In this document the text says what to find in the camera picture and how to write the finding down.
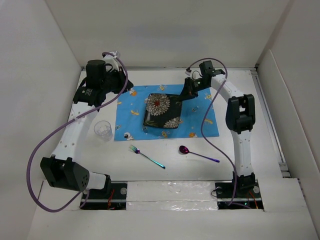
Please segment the dark floral square plate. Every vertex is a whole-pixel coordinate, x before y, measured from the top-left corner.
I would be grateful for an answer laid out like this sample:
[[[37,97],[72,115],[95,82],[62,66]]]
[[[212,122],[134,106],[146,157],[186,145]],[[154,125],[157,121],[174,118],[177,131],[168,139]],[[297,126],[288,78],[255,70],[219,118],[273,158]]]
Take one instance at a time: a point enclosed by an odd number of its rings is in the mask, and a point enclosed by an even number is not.
[[[144,127],[177,129],[182,113],[182,101],[177,94],[150,93],[145,106]]]

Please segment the blue space-print cloth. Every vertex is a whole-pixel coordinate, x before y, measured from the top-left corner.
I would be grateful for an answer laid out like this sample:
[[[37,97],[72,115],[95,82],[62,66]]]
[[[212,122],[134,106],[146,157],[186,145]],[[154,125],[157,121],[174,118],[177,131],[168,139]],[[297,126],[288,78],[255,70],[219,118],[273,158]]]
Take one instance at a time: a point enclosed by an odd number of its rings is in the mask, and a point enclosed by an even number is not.
[[[117,100],[115,120],[115,141],[159,140],[201,137],[201,124],[206,137],[218,137],[219,130],[215,111],[211,109],[204,118],[211,103],[209,89],[198,92],[198,97],[182,102],[180,123],[177,129],[143,126],[146,103],[149,94],[180,94],[182,84],[141,85],[122,94]]]

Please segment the clear plastic cup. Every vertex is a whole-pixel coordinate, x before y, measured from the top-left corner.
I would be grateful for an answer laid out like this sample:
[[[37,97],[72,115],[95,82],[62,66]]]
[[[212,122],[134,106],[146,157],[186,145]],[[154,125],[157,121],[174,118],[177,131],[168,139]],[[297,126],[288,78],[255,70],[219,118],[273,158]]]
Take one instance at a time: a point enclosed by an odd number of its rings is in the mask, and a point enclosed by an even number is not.
[[[103,140],[105,142],[108,142],[108,141],[112,140],[112,138],[113,138],[111,124],[106,120],[102,120],[102,121],[97,122],[95,124],[93,130],[94,130],[94,133],[101,140]]]

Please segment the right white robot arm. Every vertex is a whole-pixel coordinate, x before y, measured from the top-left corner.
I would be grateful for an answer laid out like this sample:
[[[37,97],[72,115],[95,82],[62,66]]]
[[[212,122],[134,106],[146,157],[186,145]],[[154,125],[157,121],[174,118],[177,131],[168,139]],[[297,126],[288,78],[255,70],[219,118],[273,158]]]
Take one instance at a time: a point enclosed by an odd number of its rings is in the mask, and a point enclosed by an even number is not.
[[[198,96],[198,92],[213,88],[227,103],[225,122],[230,130],[234,146],[234,170],[231,191],[237,197],[243,197],[252,189],[256,178],[251,162],[251,132],[256,122],[255,98],[252,94],[244,94],[234,86],[228,78],[226,68],[215,69],[213,58],[206,57],[199,63],[200,77],[193,77],[194,71],[186,69],[187,78],[180,93],[183,101]]]

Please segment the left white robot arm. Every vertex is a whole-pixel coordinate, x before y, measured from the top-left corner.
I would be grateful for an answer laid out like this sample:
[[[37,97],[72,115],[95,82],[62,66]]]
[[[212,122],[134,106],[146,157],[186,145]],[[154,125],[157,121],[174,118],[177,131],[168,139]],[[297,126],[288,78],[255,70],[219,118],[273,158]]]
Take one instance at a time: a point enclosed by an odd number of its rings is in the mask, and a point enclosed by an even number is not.
[[[71,124],[65,127],[62,137],[50,157],[43,157],[40,168],[53,188],[82,192],[94,190],[100,198],[111,194],[110,176],[87,170],[79,164],[85,139],[92,121],[103,105],[108,93],[119,94],[133,87],[126,81],[124,68],[115,59],[90,60],[86,77],[75,95],[69,115]]]

